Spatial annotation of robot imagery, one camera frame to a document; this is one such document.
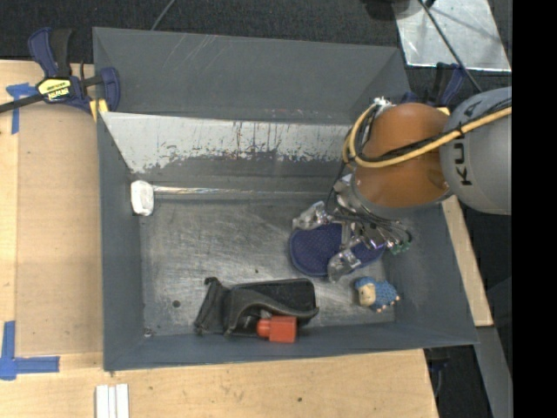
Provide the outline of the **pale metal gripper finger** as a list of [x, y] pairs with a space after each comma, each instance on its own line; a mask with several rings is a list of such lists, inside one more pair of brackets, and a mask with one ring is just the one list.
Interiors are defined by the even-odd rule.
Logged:
[[347, 274], [352, 273], [362, 265], [361, 260], [351, 249], [344, 249], [334, 254], [327, 263], [327, 278], [337, 282]]
[[311, 231], [332, 223], [333, 216], [327, 212], [324, 201], [318, 201], [292, 220], [293, 230]]

